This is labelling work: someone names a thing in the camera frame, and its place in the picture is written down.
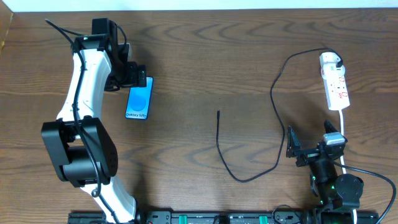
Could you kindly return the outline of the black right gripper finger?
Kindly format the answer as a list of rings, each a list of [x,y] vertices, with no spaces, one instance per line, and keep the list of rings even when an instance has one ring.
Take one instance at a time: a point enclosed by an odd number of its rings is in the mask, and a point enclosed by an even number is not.
[[[325,128],[325,133],[330,134],[330,133],[338,133],[339,131],[332,125],[332,123],[329,120],[325,120],[324,122],[324,128]]]
[[[297,135],[294,129],[289,126],[287,129],[287,150],[286,150],[286,157],[297,157],[299,152],[301,151],[301,145],[297,138]]]

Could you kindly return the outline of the blue Galaxy smartphone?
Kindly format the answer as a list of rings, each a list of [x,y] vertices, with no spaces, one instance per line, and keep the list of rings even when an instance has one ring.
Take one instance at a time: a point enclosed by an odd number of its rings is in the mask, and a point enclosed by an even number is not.
[[[146,81],[146,87],[130,88],[125,118],[142,120],[147,119],[154,79],[152,77],[147,77]]]

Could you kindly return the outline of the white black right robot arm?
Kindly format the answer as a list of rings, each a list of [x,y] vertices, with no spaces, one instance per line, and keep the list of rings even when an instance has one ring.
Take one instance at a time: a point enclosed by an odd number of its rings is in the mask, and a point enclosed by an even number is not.
[[[325,134],[317,146],[302,149],[292,127],[288,127],[286,156],[296,166],[310,168],[310,185],[320,204],[303,214],[303,223],[353,223],[351,212],[360,206],[363,181],[352,174],[337,174],[334,162],[343,155],[348,140],[326,120]]]

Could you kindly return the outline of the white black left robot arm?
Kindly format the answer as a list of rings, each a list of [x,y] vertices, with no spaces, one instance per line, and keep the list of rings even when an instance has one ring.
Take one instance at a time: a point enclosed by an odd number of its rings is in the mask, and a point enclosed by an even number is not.
[[[119,43],[122,28],[108,18],[93,19],[91,34],[67,29],[73,75],[55,121],[45,122],[42,139],[55,173],[93,197],[102,214],[70,215],[72,223],[145,223],[143,210],[117,175],[118,153],[101,122],[106,92],[129,90],[126,118],[147,119],[154,79],[131,61],[131,46]]]

